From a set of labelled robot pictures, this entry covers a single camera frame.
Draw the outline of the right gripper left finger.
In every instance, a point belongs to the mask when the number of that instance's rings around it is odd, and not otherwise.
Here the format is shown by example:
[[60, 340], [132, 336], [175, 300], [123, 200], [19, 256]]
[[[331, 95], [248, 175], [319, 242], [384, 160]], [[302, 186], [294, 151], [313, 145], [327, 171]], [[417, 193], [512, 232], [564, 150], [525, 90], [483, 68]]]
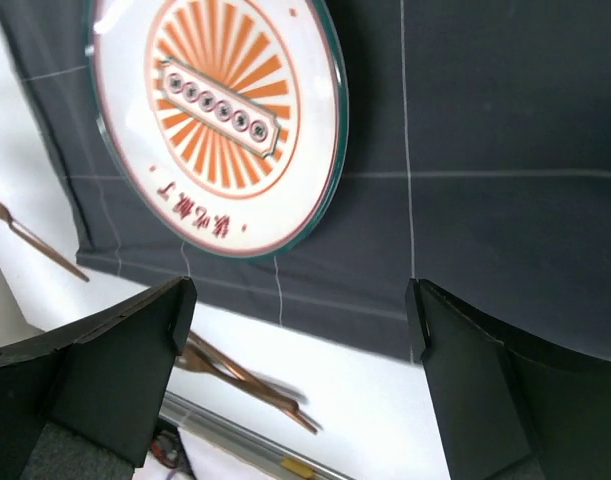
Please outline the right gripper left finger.
[[196, 299], [179, 277], [0, 346], [0, 465], [26, 464], [49, 423], [143, 464]]

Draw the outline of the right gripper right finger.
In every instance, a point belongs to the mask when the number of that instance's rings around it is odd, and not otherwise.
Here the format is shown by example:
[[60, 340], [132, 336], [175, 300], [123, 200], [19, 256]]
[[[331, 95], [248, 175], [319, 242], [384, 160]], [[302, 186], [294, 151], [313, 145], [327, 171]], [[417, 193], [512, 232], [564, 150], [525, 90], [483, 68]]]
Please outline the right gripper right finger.
[[611, 362], [558, 346], [412, 279], [424, 369], [453, 479], [611, 479]]

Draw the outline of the copper fork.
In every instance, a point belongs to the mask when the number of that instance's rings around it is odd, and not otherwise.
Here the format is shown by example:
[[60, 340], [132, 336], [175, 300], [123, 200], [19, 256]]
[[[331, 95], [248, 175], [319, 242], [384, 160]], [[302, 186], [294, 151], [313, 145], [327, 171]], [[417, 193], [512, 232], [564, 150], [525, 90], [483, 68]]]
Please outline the copper fork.
[[0, 202], [0, 220], [4, 222], [9, 230], [13, 232], [17, 237], [25, 241], [32, 248], [39, 251], [42, 255], [50, 259], [61, 268], [68, 271], [83, 282], [89, 282], [89, 277], [81, 271], [76, 265], [67, 260], [57, 250], [52, 248], [49, 244], [44, 242], [40, 237], [34, 234], [27, 227], [17, 221], [11, 214], [9, 209]]

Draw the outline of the dark grey checked cloth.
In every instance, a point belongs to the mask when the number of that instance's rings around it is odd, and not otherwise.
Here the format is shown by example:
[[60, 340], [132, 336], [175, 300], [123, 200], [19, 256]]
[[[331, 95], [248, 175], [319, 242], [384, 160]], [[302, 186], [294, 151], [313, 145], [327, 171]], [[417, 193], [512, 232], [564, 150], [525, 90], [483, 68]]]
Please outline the dark grey checked cloth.
[[143, 285], [406, 359], [404, 291], [430, 281], [519, 329], [611, 360], [611, 1], [332, 1], [345, 170], [275, 258], [182, 241], [97, 126], [87, 1], [0, 1], [0, 23], [78, 233], [77, 257]]

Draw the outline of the patterned glass plate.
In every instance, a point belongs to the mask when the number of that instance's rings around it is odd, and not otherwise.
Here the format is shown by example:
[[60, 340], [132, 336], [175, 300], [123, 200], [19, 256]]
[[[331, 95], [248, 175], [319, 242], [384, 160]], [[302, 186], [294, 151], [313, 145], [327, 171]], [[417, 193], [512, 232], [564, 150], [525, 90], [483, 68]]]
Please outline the patterned glass plate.
[[99, 128], [147, 207], [236, 259], [302, 242], [344, 166], [349, 92], [322, 1], [93, 1]]

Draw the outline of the dark wooden spoon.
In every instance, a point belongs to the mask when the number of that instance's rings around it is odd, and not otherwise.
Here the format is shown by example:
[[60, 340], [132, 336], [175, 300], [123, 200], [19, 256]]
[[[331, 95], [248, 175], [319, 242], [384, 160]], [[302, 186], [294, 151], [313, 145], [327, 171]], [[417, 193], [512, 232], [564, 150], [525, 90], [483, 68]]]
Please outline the dark wooden spoon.
[[213, 375], [223, 381], [237, 380], [239, 382], [247, 382], [256, 387], [262, 384], [264, 387], [296, 402], [305, 404], [309, 402], [307, 396], [295, 387], [268, 376], [258, 376], [255, 372], [241, 373], [239, 370], [235, 371], [226, 363], [204, 353], [195, 345], [187, 345], [184, 348], [183, 353], [176, 358], [175, 366], [191, 373]]

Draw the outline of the copper knife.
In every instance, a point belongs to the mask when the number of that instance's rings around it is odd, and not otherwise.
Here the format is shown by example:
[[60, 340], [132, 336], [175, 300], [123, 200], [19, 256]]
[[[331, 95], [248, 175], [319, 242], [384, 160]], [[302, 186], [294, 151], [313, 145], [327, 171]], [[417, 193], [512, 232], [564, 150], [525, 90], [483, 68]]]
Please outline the copper knife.
[[300, 408], [306, 397], [289, 386], [245, 369], [202, 337], [190, 331], [175, 366], [191, 373], [207, 374], [281, 411], [316, 435], [321, 426]]

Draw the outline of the front aluminium rail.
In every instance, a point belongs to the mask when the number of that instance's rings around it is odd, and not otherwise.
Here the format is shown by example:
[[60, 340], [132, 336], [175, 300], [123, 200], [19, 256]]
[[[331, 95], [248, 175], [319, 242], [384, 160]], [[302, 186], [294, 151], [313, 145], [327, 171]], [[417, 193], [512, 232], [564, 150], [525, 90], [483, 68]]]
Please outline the front aluminium rail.
[[160, 417], [275, 479], [351, 479], [305, 455], [167, 391]]

